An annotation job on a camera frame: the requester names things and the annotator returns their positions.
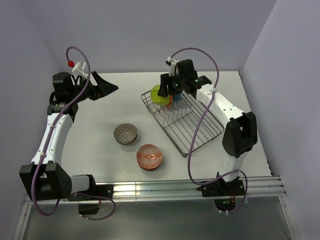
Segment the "orange bowl white inside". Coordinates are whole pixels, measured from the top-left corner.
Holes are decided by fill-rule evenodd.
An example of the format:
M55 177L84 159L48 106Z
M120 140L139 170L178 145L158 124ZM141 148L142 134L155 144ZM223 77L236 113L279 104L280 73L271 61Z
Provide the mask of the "orange bowl white inside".
M172 101L173 101L173 96L170 95L170 96L169 96L169 102L168 102L168 104L166 105L166 107L170 107L170 106L172 105Z

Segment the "blue ceramic bowl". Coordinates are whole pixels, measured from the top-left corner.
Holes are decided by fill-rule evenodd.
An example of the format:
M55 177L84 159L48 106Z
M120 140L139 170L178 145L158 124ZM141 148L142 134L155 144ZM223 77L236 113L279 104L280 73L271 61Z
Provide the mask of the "blue ceramic bowl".
M172 96L172 102L173 103L178 103L182 98L182 93L176 94Z

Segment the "brown patterned bowl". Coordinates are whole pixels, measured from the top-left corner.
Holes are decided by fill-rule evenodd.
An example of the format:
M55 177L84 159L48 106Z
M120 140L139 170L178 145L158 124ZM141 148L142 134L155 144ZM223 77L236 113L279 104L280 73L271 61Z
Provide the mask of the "brown patterned bowl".
M138 137L138 129L131 123L121 123L113 131L115 139L133 139Z

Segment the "pale green celadon bowl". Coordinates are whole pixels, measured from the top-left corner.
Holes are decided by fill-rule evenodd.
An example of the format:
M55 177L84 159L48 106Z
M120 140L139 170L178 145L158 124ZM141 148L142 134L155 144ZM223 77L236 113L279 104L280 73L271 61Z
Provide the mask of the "pale green celadon bowl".
M127 146L127 145L130 145L130 144L133 144L136 141L137 138L138 137L136 136L135 138L116 138L115 140L120 145Z

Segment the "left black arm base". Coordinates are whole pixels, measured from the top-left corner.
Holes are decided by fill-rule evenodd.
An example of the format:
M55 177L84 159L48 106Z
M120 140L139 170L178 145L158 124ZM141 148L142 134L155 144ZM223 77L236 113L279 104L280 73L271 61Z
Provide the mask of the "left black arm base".
M82 218L97 221L110 217L116 210L116 203L113 201L114 185L113 184L98 184L93 191L87 190L73 193L67 200L69 202L78 202L78 213ZM97 217L97 214L102 210L102 201L109 201L112 204L112 209L109 214Z

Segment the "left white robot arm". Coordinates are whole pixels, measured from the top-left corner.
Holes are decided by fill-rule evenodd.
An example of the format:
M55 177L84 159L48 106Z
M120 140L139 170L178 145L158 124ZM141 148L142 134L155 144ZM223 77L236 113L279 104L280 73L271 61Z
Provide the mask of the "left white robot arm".
M62 168L62 153L66 138L75 121L78 103L96 101L118 90L118 86L91 73L96 84L85 77L73 77L68 72L53 75L54 91L49 98L46 129L41 144L30 164L22 165L19 176L31 200L67 199L79 194L86 200L96 197L98 188L91 174L69 176Z

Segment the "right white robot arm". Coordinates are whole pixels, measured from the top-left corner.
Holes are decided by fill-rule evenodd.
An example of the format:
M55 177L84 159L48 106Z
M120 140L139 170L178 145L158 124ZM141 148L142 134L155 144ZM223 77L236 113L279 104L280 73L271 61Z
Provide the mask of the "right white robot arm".
M217 173L217 191L229 194L233 181L239 177L247 152L258 142L257 118L253 112L244 112L227 100L208 77L199 76L191 59L168 57L169 72L160 76L157 95L173 98L181 93L191 95L203 104L205 113L211 112L223 125L222 146L225 157Z

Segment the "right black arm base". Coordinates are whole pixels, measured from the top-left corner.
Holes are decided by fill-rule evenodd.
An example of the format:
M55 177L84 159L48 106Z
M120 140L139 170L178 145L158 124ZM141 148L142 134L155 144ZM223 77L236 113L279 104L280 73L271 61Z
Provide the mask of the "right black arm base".
M225 197L215 199L215 207L222 212L230 212L236 208L236 197L245 196L243 181L237 177L233 181L225 182L223 179L213 183L199 186L197 191L201 192L202 197Z

